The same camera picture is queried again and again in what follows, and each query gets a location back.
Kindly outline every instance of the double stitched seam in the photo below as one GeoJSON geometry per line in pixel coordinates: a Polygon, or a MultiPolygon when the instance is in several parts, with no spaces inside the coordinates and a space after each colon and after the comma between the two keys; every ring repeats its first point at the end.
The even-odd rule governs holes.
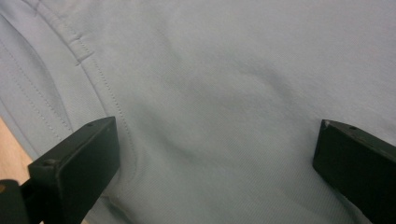
{"type": "MultiPolygon", "coordinates": [[[[74,31],[70,26],[68,26],[67,24],[65,24],[54,12],[51,11],[44,3],[41,2],[39,5],[37,5],[36,8],[32,7],[29,3],[27,3],[27,4],[28,4],[32,9],[35,9],[35,10],[37,11],[37,13],[43,18],[43,20],[47,22],[47,24],[49,25],[49,27],[51,27],[52,30],[62,39],[62,41],[66,44],[66,46],[67,46],[67,47],[71,50],[71,52],[73,53],[73,55],[74,55],[74,57],[76,58],[76,60],[78,61],[78,63],[81,63],[82,60],[88,60],[88,59],[91,59],[91,60],[92,60],[93,65],[95,66],[97,72],[99,73],[100,78],[102,79],[102,81],[104,82],[104,84],[105,84],[105,86],[106,86],[106,88],[107,88],[107,91],[108,91],[108,93],[109,93],[109,95],[110,95],[110,97],[111,97],[111,99],[112,99],[112,101],[113,101],[113,104],[114,104],[114,105],[116,106],[116,108],[117,108],[117,111],[118,111],[118,113],[119,113],[119,115],[120,115],[120,118],[121,118],[122,127],[125,129],[125,131],[126,131],[126,133],[127,133],[127,136],[128,136],[128,144],[130,145],[131,149],[134,150],[133,144],[132,144],[131,132],[129,131],[128,125],[127,125],[126,120],[125,120],[125,118],[124,118],[124,116],[123,116],[122,110],[121,110],[121,108],[120,108],[120,104],[118,103],[118,101],[117,101],[117,99],[116,99],[116,96],[115,96],[115,94],[113,93],[113,91],[111,90],[110,86],[108,85],[108,82],[107,82],[107,80],[106,80],[106,77],[105,77],[105,75],[103,74],[102,70],[100,69],[100,67],[99,67],[99,65],[98,65],[98,63],[97,63],[97,61],[96,61],[93,57],[84,57],[82,60],[81,60],[81,59],[78,59],[78,57],[76,57],[75,52],[70,48],[70,46],[68,46],[67,42],[64,40],[63,36],[62,36],[59,32],[57,32],[56,28],[53,27],[52,23],[51,23],[50,21],[48,21],[47,18],[40,12],[40,8],[42,8],[42,9],[44,9],[44,10],[47,10],[47,11],[51,14],[52,18],[54,18],[55,20],[57,20],[64,28],[66,28],[69,32],[71,32],[72,35],[78,36],[76,39],[74,39],[74,41],[77,41],[77,42],[81,45],[81,47],[89,54],[89,56],[92,56],[93,52],[90,51],[90,50],[88,49],[88,47],[81,41],[81,39],[80,39],[81,35],[78,35],[78,33],[77,33],[76,31],[74,31]]],[[[85,71],[85,69],[83,69],[83,70],[84,70],[85,75],[87,76],[87,78],[90,79],[90,76],[88,76],[88,74],[87,74],[87,72],[85,71]]],[[[135,170],[136,170],[136,169],[135,169],[135,167],[136,167],[136,157],[134,157],[134,164],[133,164],[133,166],[134,166],[133,174],[132,174],[132,177],[129,179],[129,181],[131,181],[131,180],[134,178],[134,175],[135,175],[135,170]]]]}
{"type": "MultiPolygon", "coordinates": [[[[3,41],[0,39],[0,44],[2,45],[3,49],[8,53],[8,55],[11,57],[11,59],[14,61],[14,63],[17,65],[20,74],[24,73],[23,70],[21,69],[21,67],[19,66],[18,62],[16,61],[15,57],[11,54],[11,52],[9,52],[9,50],[6,48],[6,46],[4,45],[3,41]]],[[[46,120],[46,118],[44,118],[44,116],[41,114],[41,112],[37,109],[37,107],[35,106],[35,104],[33,103],[33,101],[30,99],[30,97],[28,96],[28,94],[26,93],[25,89],[23,88],[23,86],[21,85],[21,83],[12,75],[9,67],[7,66],[6,62],[4,62],[4,60],[2,58],[0,58],[0,60],[3,62],[3,64],[5,65],[5,68],[7,69],[7,72],[9,73],[9,75],[11,76],[11,79],[15,82],[15,84],[17,84],[18,88],[21,90],[22,94],[26,97],[27,101],[29,102],[30,106],[33,108],[33,110],[37,113],[37,115],[44,121],[44,123],[46,124],[46,126],[50,129],[50,131],[55,135],[55,137],[61,141],[62,138],[59,136],[59,134],[57,134],[55,132],[55,130],[50,126],[49,122],[46,120]]]]}
{"type": "Polygon", "coordinates": [[[64,125],[64,127],[69,130],[70,132],[72,131],[70,129],[70,127],[67,125],[67,123],[61,118],[61,116],[55,111],[55,109],[53,108],[53,106],[50,105],[50,103],[48,102],[48,100],[44,97],[44,95],[41,93],[41,91],[35,86],[35,84],[32,82],[32,80],[26,76],[26,74],[23,72],[23,70],[21,69],[20,65],[18,64],[17,60],[15,59],[15,57],[6,49],[6,47],[4,46],[4,43],[1,42],[1,45],[3,46],[3,48],[6,50],[6,52],[9,54],[9,56],[11,57],[11,59],[15,62],[15,64],[18,66],[18,69],[21,71],[21,74],[28,80],[29,84],[33,87],[33,89],[35,90],[35,92],[40,96],[40,98],[44,101],[44,103],[46,104],[46,106],[49,108],[49,110],[56,116],[57,119],[59,119],[61,121],[61,123],[64,125]]]}

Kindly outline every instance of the clamp jaw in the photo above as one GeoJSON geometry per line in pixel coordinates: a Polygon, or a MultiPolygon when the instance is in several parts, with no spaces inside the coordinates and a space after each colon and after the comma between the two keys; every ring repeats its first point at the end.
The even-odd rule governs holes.
{"type": "Polygon", "coordinates": [[[323,120],[313,166],[373,223],[396,223],[396,147],[354,126],[323,120]]]}
{"type": "Polygon", "coordinates": [[[0,180],[0,223],[78,224],[120,166],[116,119],[84,125],[32,162],[22,186],[0,180]]]}

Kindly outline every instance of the stitching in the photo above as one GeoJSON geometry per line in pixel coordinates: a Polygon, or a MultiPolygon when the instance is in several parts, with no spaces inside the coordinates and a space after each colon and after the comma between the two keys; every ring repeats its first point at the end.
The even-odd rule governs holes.
{"type": "Polygon", "coordinates": [[[11,57],[12,61],[14,61],[14,63],[17,65],[18,69],[20,70],[20,73],[29,81],[29,84],[33,87],[33,89],[35,89],[35,92],[41,97],[41,99],[44,100],[45,104],[47,107],[49,107],[49,110],[55,114],[56,118],[58,118],[61,123],[64,125],[65,128],[67,128],[67,130],[69,130],[70,132],[72,131],[70,129],[70,127],[67,125],[67,123],[61,118],[61,116],[59,116],[59,114],[55,111],[55,109],[50,105],[50,103],[47,101],[47,99],[43,96],[43,94],[40,92],[40,90],[35,86],[35,84],[33,84],[32,80],[26,76],[26,74],[24,73],[24,71],[21,69],[21,66],[18,64],[17,60],[15,59],[15,57],[11,54],[11,52],[9,52],[9,50],[6,48],[6,46],[4,45],[3,41],[0,40],[0,44],[3,46],[3,48],[6,50],[6,52],[8,53],[8,55],[11,57]]]}
{"type": "MultiPolygon", "coordinates": [[[[41,6],[42,9],[46,9],[46,10],[52,15],[52,17],[53,17],[55,20],[57,20],[57,21],[58,21],[64,28],[66,28],[69,32],[71,32],[72,35],[81,36],[81,35],[78,35],[78,33],[77,33],[76,31],[74,31],[71,27],[69,27],[66,23],[64,23],[64,22],[63,22],[54,12],[52,12],[44,3],[41,3],[40,6],[41,6]]],[[[63,40],[63,42],[66,44],[66,46],[69,47],[69,46],[67,45],[66,41],[62,38],[62,35],[59,34],[59,32],[56,32],[56,29],[55,29],[54,27],[52,27],[51,22],[47,21],[47,18],[39,11],[39,8],[37,8],[37,13],[40,14],[40,16],[43,18],[43,20],[47,22],[47,24],[54,30],[54,32],[57,33],[58,36],[63,40]]],[[[91,52],[89,51],[88,47],[81,41],[81,39],[80,39],[79,37],[75,38],[74,41],[77,41],[77,42],[82,46],[82,48],[83,48],[88,54],[91,54],[91,52]]],[[[120,115],[120,118],[121,118],[121,121],[122,121],[122,126],[123,126],[123,128],[125,129],[125,131],[126,131],[126,133],[127,133],[127,136],[128,136],[128,144],[130,145],[131,149],[134,150],[133,144],[132,144],[131,132],[129,131],[128,125],[127,125],[126,120],[125,120],[125,118],[124,118],[124,116],[123,116],[122,110],[121,110],[120,105],[119,105],[119,103],[118,103],[118,101],[117,101],[117,99],[116,99],[116,96],[114,95],[113,91],[111,90],[110,86],[108,85],[108,82],[107,82],[107,80],[106,80],[106,77],[105,77],[105,75],[103,74],[102,70],[100,69],[100,67],[99,67],[98,63],[96,62],[96,60],[95,60],[93,57],[90,57],[90,59],[92,60],[94,66],[95,66],[95,68],[96,68],[96,70],[97,70],[98,73],[99,73],[99,76],[101,77],[102,81],[104,82],[104,84],[105,84],[105,86],[106,86],[106,88],[107,88],[107,91],[108,91],[108,93],[110,94],[110,97],[112,98],[113,104],[114,104],[114,105],[116,106],[116,108],[117,108],[117,111],[118,111],[118,113],[119,113],[119,115],[120,115]]],[[[136,160],[137,160],[137,158],[136,158],[136,156],[134,156],[134,170],[133,170],[133,173],[132,173],[132,177],[129,179],[129,181],[131,181],[131,180],[134,178],[134,175],[135,175],[135,172],[136,172],[136,160]]]]}
{"type": "Polygon", "coordinates": [[[22,94],[26,97],[26,99],[29,101],[30,106],[33,108],[33,110],[37,113],[37,115],[44,121],[44,123],[46,124],[46,126],[51,130],[51,132],[55,135],[55,137],[61,141],[62,138],[59,136],[59,134],[57,134],[55,132],[55,130],[50,126],[50,124],[48,123],[48,121],[44,118],[44,116],[40,113],[40,111],[37,109],[37,107],[35,107],[35,104],[32,102],[32,100],[29,98],[29,96],[26,94],[26,91],[24,90],[24,88],[21,86],[21,84],[18,82],[18,80],[12,76],[11,71],[9,70],[9,67],[7,66],[6,62],[4,62],[4,60],[2,58],[0,58],[0,60],[3,62],[3,64],[5,65],[5,68],[7,69],[7,72],[10,74],[11,79],[15,82],[15,84],[17,84],[17,86],[20,88],[22,94]]]}
{"type": "Polygon", "coordinates": [[[33,147],[32,143],[30,142],[30,139],[27,138],[26,134],[22,131],[23,129],[21,128],[21,126],[17,123],[16,119],[14,116],[12,116],[12,113],[9,111],[9,109],[6,106],[6,103],[4,102],[4,100],[1,98],[0,96],[0,104],[4,106],[4,109],[6,110],[6,113],[9,115],[9,117],[11,118],[12,122],[14,123],[14,125],[18,128],[18,130],[20,131],[20,133],[22,134],[23,139],[25,140],[25,142],[29,145],[29,147],[33,150],[33,152],[35,153],[35,156],[38,158],[38,153],[35,151],[35,148],[33,147]]]}

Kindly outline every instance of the seam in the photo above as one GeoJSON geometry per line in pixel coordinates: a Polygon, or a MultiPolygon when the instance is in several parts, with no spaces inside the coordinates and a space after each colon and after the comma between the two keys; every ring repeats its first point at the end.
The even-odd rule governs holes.
{"type": "Polygon", "coordinates": [[[15,120],[14,116],[12,116],[12,113],[8,110],[8,108],[7,108],[6,104],[4,103],[4,100],[2,99],[1,95],[0,95],[0,103],[4,106],[4,109],[6,110],[6,113],[9,115],[9,117],[12,119],[12,122],[15,124],[15,126],[18,128],[18,130],[22,134],[22,137],[24,138],[25,142],[27,144],[29,144],[30,148],[35,153],[35,156],[38,157],[38,153],[35,151],[35,148],[33,147],[32,143],[30,142],[30,139],[27,138],[26,134],[22,131],[23,129],[21,128],[21,126],[17,123],[17,121],[15,120]]]}
{"type": "MultiPolygon", "coordinates": [[[[29,3],[26,2],[26,0],[23,0],[29,7],[31,7],[32,9],[34,9],[32,7],[32,5],[30,5],[29,3]]],[[[66,23],[64,23],[64,21],[62,21],[54,12],[52,12],[44,3],[41,2],[41,4],[39,4],[39,6],[37,6],[37,13],[43,18],[43,20],[48,24],[48,26],[54,31],[55,34],[57,34],[57,36],[60,37],[60,39],[64,42],[64,44],[69,48],[69,50],[72,52],[72,54],[74,55],[76,61],[78,61],[78,58],[76,57],[76,53],[70,48],[70,46],[67,44],[67,42],[65,41],[65,39],[62,37],[62,34],[60,34],[59,32],[57,32],[57,30],[55,29],[55,27],[52,26],[51,22],[47,20],[47,18],[40,12],[40,8],[43,8],[45,10],[47,10],[51,16],[53,17],[53,19],[55,19],[56,21],[58,21],[66,30],[68,30],[69,32],[71,32],[72,35],[77,36],[74,41],[77,41],[82,49],[84,49],[88,54],[91,54],[90,50],[88,49],[88,47],[81,41],[80,37],[81,34],[78,34],[74,29],[72,29],[70,26],[68,26],[66,23]]],[[[121,119],[121,123],[122,123],[122,127],[125,130],[125,132],[127,133],[127,138],[128,138],[128,145],[130,145],[131,150],[134,152],[134,147],[133,147],[133,143],[132,143],[132,137],[131,137],[131,132],[129,131],[128,125],[126,123],[125,117],[123,116],[122,110],[120,108],[120,104],[118,103],[115,94],[113,93],[113,91],[111,90],[110,86],[108,85],[108,82],[106,80],[106,77],[104,75],[104,73],[102,72],[102,70],[100,69],[97,61],[92,57],[92,55],[90,55],[91,57],[89,57],[89,59],[92,60],[94,67],[96,68],[100,78],[102,79],[103,83],[105,84],[108,94],[110,95],[113,104],[115,105],[115,107],[117,108],[117,111],[120,115],[120,119],[121,119]]],[[[85,72],[85,75],[87,76],[87,78],[91,81],[90,76],[88,75],[88,73],[85,71],[85,69],[83,69],[85,72]]],[[[101,98],[99,97],[98,93],[97,93],[97,89],[95,88],[94,85],[93,89],[95,90],[98,98],[100,99],[101,103],[102,103],[102,107],[104,107],[103,102],[101,100],[101,98]]],[[[128,179],[128,181],[132,181],[132,179],[134,179],[135,173],[136,173],[136,156],[134,156],[134,169],[133,169],[133,173],[131,178],[128,179]]],[[[120,192],[124,192],[124,187],[122,187],[120,189],[120,192]]]]}
{"type": "MultiPolygon", "coordinates": [[[[0,15],[3,19],[5,19],[9,25],[11,25],[11,23],[9,23],[9,21],[3,16],[0,15]]],[[[55,111],[55,109],[53,108],[53,106],[50,105],[50,103],[48,102],[48,100],[44,97],[44,95],[41,93],[41,91],[35,86],[35,84],[32,82],[32,79],[30,79],[28,76],[26,76],[26,74],[24,73],[24,71],[21,69],[21,66],[19,65],[18,61],[16,60],[16,58],[11,54],[11,52],[6,48],[4,42],[0,39],[0,44],[3,46],[3,48],[6,50],[7,54],[11,57],[12,61],[14,61],[14,63],[17,65],[18,69],[20,70],[20,73],[28,80],[29,84],[33,87],[33,89],[35,90],[35,92],[40,96],[40,98],[44,101],[45,105],[49,108],[49,110],[56,116],[57,119],[59,119],[61,121],[61,123],[64,125],[64,127],[69,130],[70,132],[72,132],[71,128],[67,125],[66,121],[64,121],[61,116],[55,111]]]]}
{"type": "Polygon", "coordinates": [[[50,126],[50,124],[48,123],[48,121],[44,118],[44,116],[41,114],[41,112],[37,109],[37,107],[35,106],[35,104],[33,103],[33,101],[29,98],[29,96],[27,95],[26,91],[24,90],[24,88],[22,87],[22,85],[18,82],[18,80],[12,76],[11,71],[9,70],[9,67],[7,66],[6,62],[4,62],[4,60],[2,58],[0,58],[0,61],[3,62],[3,64],[5,65],[5,68],[7,69],[7,72],[9,73],[9,75],[11,76],[11,79],[15,82],[15,84],[17,84],[17,86],[20,88],[22,94],[26,97],[26,99],[28,100],[30,106],[33,108],[33,110],[37,113],[37,115],[44,121],[44,123],[46,124],[46,126],[51,130],[51,132],[54,134],[54,136],[61,141],[62,138],[59,136],[59,134],[57,134],[55,132],[55,130],[50,126]]]}

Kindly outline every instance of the light blue fabric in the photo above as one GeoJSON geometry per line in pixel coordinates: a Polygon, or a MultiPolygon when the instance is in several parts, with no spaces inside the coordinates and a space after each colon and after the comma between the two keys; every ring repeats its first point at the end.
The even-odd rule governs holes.
{"type": "Polygon", "coordinates": [[[0,115],[37,158],[116,116],[90,223],[370,223],[322,119],[396,144],[394,1],[0,1],[0,115]]]}

